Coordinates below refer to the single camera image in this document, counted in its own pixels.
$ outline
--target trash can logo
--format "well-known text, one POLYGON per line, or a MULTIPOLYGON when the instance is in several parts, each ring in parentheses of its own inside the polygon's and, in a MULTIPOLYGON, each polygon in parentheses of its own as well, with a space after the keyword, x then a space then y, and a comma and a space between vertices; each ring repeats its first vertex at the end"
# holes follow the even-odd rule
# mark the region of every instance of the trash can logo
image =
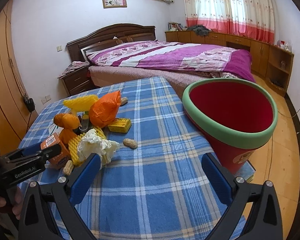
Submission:
POLYGON ((240 164, 240 163, 243 163, 243 162, 247 161, 248 158, 252 155, 253 152, 254 152, 254 150, 253 151, 248 151, 248 152, 245 152, 245 153, 242 153, 242 154, 236 156, 233 159, 233 163, 240 164))

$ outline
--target trash can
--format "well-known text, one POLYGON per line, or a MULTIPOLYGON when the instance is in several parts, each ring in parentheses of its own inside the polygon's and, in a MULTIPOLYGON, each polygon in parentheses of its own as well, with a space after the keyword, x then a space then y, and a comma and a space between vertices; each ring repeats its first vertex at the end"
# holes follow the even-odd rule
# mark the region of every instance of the trash can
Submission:
POLYGON ((221 165, 232 174, 269 141, 277 125, 277 106, 271 95, 243 79, 195 82, 185 89, 182 103, 221 165))

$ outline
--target curtain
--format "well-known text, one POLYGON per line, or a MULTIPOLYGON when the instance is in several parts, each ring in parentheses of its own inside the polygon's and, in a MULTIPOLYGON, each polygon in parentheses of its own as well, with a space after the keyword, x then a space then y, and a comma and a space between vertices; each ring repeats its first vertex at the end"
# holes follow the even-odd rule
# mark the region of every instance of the curtain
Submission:
POLYGON ((188 26, 273 43, 273 0, 185 0, 188 26))

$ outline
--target wooden floor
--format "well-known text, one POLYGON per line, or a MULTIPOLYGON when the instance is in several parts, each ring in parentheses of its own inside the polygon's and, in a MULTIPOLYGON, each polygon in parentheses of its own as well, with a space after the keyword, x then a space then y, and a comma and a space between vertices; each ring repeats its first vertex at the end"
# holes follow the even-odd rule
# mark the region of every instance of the wooden floor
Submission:
MULTIPOLYGON (((283 239, 289 234, 300 190, 300 156, 296 132, 285 99, 271 90, 264 80, 254 75, 258 85, 273 97, 279 111, 277 127, 270 141, 257 149, 249 161, 256 169, 252 183, 263 184, 271 180, 278 195, 282 215, 283 239)), ((251 204, 245 207, 247 218, 251 204)))

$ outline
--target wooden headboard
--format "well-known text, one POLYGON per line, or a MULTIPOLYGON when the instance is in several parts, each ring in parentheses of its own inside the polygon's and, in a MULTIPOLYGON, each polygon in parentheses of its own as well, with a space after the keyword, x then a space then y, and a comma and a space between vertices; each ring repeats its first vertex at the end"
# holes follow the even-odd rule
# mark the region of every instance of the wooden headboard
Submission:
POLYGON ((123 42, 142 40, 155 40, 154 26, 141 26, 131 23, 120 23, 101 28, 85 37, 68 42, 66 48, 70 54, 71 61, 85 61, 84 52, 94 46, 103 49, 113 47, 117 44, 113 37, 121 38, 123 42))

